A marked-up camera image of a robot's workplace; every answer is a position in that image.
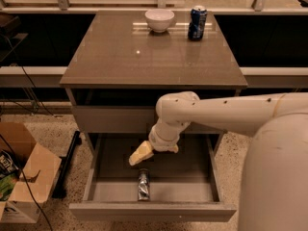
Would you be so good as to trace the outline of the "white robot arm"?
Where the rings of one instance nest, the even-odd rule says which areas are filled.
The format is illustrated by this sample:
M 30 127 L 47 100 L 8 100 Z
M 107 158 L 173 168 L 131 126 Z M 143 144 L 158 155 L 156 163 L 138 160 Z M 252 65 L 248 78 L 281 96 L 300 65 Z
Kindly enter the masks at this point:
M 308 231 L 308 93 L 201 99 L 192 91 L 157 101 L 157 123 L 130 156 L 176 152 L 191 123 L 252 138 L 244 159 L 238 231 Z

